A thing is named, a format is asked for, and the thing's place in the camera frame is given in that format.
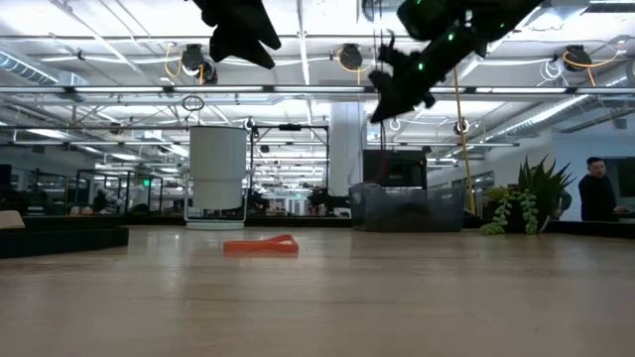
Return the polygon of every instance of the pillar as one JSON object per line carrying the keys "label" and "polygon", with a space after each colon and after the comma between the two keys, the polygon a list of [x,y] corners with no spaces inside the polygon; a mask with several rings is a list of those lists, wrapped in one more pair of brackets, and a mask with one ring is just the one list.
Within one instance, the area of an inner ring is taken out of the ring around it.
{"label": "pillar", "polygon": [[329,192],[348,195],[350,186],[363,182],[362,154],[366,140],[363,103],[332,103],[329,126]]}

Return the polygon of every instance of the transparent storage container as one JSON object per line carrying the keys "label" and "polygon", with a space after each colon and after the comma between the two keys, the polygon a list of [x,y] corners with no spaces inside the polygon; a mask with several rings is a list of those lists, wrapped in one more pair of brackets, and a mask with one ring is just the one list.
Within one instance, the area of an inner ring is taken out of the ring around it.
{"label": "transparent storage container", "polygon": [[349,189],[354,229],[368,232],[459,232],[462,187],[423,190],[360,183]]}

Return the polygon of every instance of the orange rubber band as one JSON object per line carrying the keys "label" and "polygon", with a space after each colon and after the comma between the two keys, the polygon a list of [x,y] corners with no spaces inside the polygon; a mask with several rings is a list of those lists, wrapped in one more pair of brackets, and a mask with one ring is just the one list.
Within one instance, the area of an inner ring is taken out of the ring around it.
{"label": "orange rubber band", "polygon": [[298,253],[299,249],[298,243],[291,234],[283,234],[263,241],[230,241],[222,244],[224,253]]}

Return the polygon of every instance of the white cylindrical container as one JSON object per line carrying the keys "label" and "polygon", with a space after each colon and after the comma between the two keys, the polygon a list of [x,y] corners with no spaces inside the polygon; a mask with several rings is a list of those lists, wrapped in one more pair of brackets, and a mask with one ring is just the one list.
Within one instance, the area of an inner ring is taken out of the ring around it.
{"label": "white cylindrical container", "polygon": [[240,207],[247,165],[247,131],[243,128],[190,128],[192,205],[204,209]]}

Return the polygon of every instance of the table surface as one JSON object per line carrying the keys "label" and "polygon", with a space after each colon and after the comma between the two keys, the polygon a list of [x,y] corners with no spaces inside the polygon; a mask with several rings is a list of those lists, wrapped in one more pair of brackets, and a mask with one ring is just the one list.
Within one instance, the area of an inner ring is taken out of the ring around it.
{"label": "table surface", "polygon": [[[223,257],[291,233],[295,256]],[[0,261],[2,355],[635,356],[633,241],[131,227]]]}

